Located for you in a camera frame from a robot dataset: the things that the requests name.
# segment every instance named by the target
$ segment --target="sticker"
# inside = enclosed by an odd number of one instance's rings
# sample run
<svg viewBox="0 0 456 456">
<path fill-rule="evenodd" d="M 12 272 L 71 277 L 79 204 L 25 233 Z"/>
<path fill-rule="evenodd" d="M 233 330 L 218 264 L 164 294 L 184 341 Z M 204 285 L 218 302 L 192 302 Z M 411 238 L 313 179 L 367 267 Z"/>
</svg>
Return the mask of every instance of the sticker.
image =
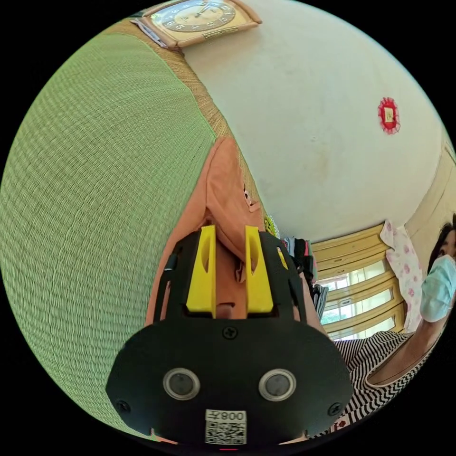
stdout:
<svg viewBox="0 0 456 456">
<path fill-rule="evenodd" d="M 380 126 L 386 134 L 397 133 L 400 129 L 398 105 L 392 98 L 383 98 L 378 107 Z"/>
<path fill-rule="evenodd" d="M 247 413 L 242 410 L 206 410 L 205 442 L 215 445 L 245 445 Z"/>
</svg>

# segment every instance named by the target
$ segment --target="yellow clip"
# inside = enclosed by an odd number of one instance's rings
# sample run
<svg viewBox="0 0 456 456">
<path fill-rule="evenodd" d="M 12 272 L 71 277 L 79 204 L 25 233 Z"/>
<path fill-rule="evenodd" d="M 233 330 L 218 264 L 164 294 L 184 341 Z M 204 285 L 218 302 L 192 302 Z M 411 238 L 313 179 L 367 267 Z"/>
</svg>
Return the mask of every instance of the yellow clip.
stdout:
<svg viewBox="0 0 456 456">
<path fill-rule="evenodd" d="M 211 313 L 212 318 L 215 318 L 215 226 L 201 228 L 199 238 L 187 298 L 187 309 L 189 312 Z"/>
<path fill-rule="evenodd" d="M 252 260 L 256 265 L 254 272 Z M 257 227 L 246 227 L 246 289 L 247 314 L 272 312 L 274 304 Z"/>
</svg>

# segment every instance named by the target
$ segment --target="window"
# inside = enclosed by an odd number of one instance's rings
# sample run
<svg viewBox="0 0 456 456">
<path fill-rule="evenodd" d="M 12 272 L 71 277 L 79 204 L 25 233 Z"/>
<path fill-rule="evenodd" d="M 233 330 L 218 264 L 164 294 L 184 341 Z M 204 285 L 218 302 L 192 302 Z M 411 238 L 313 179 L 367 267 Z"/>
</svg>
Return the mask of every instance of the window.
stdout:
<svg viewBox="0 0 456 456">
<path fill-rule="evenodd" d="M 386 260 L 387 247 L 379 237 L 381 228 L 313 246 L 317 284 L 329 288 L 321 322 L 333 340 L 403 329 L 405 306 Z"/>
</svg>

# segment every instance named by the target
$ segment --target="red decoration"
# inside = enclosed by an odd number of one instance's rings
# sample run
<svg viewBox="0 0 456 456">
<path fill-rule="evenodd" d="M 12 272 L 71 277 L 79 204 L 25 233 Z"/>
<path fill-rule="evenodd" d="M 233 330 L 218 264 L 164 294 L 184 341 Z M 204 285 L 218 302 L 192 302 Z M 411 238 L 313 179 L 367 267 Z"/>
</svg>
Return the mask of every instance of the red decoration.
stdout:
<svg viewBox="0 0 456 456">
<path fill-rule="evenodd" d="M 386 134 L 397 133 L 400 129 L 398 105 L 392 98 L 383 98 L 379 106 L 380 126 Z"/>
</svg>

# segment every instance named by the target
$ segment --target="surgical mask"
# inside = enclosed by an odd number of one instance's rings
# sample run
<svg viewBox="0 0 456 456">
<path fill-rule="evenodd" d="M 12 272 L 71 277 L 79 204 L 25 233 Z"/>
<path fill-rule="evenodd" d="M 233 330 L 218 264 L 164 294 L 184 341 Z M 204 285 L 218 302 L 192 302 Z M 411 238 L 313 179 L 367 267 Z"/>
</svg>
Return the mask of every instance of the surgical mask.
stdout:
<svg viewBox="0 0 456 456">
<path fill-rule="evenodd" d="M 420 313 L 434 323 L 448 315 L 456 290 L 456 263 L 450 255 L 435 260 L 422 286 Z"/>
</svg>

